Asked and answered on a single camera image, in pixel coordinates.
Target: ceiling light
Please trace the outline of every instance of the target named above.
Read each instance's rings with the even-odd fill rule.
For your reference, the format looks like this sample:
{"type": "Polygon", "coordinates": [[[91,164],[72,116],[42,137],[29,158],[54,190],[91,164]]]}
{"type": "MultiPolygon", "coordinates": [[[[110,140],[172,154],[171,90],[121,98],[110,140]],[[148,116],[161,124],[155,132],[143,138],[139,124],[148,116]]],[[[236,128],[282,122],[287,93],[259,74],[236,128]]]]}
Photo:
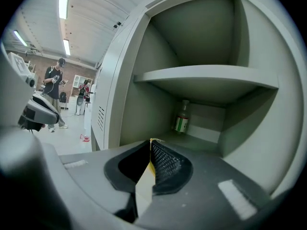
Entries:
{"type": "Polygon", "coordinates": [[[22,39],[22,37],[20,37],[18,31],[14,30],[14,34],[16,35],[16,37],[18,37],[19,41],[26,47],[28,47],[28,45],[25,43],[25,41],[22,39]]]}
{"type": "Polygon", "coordinates": [[[63,39],[63,43],[64,43],[64,48],[65,48],[65,52],[66,55],[71,55],[71,51],[69,50],[69,40],[67,39],[63,39]]]}
{"type": "Polygon", "coordinates": [[[67,19],[67,4],[68,0],[59,0],[59,17],[67,19]]]}

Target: white shelving unit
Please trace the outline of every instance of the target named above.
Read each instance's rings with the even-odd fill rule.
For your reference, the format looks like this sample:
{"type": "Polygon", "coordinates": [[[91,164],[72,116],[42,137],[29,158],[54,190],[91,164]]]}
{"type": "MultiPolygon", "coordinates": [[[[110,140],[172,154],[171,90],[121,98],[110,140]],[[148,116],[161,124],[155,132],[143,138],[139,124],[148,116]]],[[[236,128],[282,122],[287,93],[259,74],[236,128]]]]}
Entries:
{"type": "Polygon", "coordinates": [[[257,87],[278,88],[276,73],[229,65],[202,65],[150,71],[134,77],[181,99],[230,104],[257,87]]]}
{"type": "Polygon", "coordinates": [[[289,18],[275,0],[139,4],[102,63],[92,115],[98,147],[160,138],[219,154],[269,193],[288,189],[307,147],[305,46],[289,18]],[[182,99],[191,119],[178,136],[182,99]]]}

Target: ceiling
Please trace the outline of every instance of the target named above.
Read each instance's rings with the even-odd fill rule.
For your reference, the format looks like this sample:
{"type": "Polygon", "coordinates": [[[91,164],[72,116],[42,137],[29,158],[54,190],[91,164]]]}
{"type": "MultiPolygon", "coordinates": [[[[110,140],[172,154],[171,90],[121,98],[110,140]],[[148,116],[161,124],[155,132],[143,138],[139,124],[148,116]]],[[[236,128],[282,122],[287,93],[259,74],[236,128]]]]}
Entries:
{"type": "Polygon", "coordinates": [[[2,35],[7,50],[30,51],[49,58],[65,57],[71,63],[94,68],[101,62],[116,30],[143,0],[69,0],[68,16],[61,26],[59,0],[25,0],[2,35]],[[12,33],[18,30],[28,44],[12,33]],[[62,39],[70,41],[66,56],[62,39]]]}

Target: floor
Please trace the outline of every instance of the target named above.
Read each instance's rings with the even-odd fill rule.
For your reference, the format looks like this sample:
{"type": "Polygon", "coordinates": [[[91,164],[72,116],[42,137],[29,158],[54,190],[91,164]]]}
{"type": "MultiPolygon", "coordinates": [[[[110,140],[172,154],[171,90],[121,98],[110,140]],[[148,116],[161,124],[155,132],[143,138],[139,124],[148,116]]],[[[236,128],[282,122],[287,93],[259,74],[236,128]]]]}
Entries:
{"type": "Polygon", "coordinates": [[[68,125],[67,129],[59,128],[56,124],[55,132],[49,132],[45,127],[34,134],[43,143],[52,144],[58,155],[91,152],[91,142],[83,142],[80,135],[85,135],[84,115],[76,116],[72,112],[61,111],[64,122],[68,125]]]}

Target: person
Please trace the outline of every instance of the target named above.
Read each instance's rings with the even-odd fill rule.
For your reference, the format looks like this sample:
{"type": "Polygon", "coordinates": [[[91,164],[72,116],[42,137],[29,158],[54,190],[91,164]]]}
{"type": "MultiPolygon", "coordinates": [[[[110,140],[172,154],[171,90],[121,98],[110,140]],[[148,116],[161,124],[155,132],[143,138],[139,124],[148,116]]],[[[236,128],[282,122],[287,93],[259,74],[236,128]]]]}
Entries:
{"type": "Polygon", "coordinates": [[[88,84],[88,80],[84,80],[84,84],[81,84],[79,86],[79,96],[83,95],[83,101],[82,101],[82,104],[81,105],[77,105],[77,115],[79,116],[80,113],[81,115],[84,114],[84,110],[85,110],[85,99],[86,99],[86,96],[88,95],[88,93],[90,92],[90,88],[87,86],[88,84]]]}
{"type": "MultiPolygon", "coordinates": [[[[48,67],[43,82],[46,86],[44,92],[42,93],[42,96],[46,98],[56,108],[59,114],[61,112],[61,107],[59,105],[59,85],[62,84],[64,86],[66,83],[62,79],[63,72],[60,69],[63,68],[64,65],[65,60],[63,58],[60,58],[55,66],[48,67]]],[[[59,118],[59,128],[68,128],[68,125],[65,124],[61,116],[59,118]]],[[[50,132],[55,131],[54,125],[48,125],[48,129],[50,132]]]]}

